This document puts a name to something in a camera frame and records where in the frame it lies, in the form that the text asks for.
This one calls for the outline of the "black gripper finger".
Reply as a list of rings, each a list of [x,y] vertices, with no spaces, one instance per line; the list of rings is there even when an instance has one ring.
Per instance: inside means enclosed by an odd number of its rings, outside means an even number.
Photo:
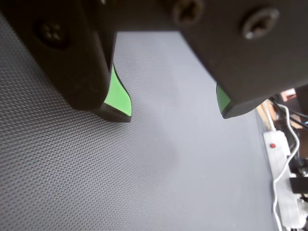
[[[308,82],[305,0],[170,0],[183,37],[228,96],[224,118]]]
[[[104,33],[101,6],[99,0],[3,0],[0,11],[73,109],[128,123],[132,103],[113,62],[116,33]]]

